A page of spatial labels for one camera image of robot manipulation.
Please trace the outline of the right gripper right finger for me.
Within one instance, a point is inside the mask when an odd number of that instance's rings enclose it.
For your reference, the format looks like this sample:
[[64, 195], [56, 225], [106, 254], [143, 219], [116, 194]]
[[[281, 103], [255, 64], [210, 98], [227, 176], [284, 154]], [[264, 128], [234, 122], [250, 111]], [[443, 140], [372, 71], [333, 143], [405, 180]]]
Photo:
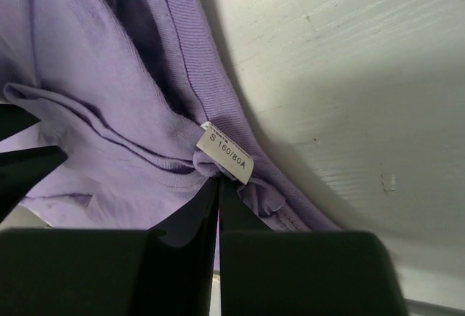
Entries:
[[369, 232], [274, 232], [219, 188], [223, 315], [406, 315], [394, 267]]

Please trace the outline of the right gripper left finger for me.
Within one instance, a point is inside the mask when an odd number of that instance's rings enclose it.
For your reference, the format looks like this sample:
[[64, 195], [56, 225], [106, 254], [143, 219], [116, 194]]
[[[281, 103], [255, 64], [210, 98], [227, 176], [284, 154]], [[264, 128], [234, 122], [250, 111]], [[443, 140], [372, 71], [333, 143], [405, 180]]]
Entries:
[[207, 315], [219, 180], [149, 230], [1, 233], [3, 315]]

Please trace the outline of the purple t shirt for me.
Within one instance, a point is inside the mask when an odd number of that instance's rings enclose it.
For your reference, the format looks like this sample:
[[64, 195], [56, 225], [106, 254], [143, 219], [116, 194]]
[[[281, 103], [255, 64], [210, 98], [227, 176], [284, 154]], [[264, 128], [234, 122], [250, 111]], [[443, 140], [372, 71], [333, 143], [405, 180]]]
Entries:
[[200, 0], [1, 0], [1, 100], [39, 119], [10, 147], [68, 155], [23, 206], [53, 227], [149, 228], [225, 171], [212, 123], [254, 162], [239, 197], [275, 230], [335, 230], [260, 148]]

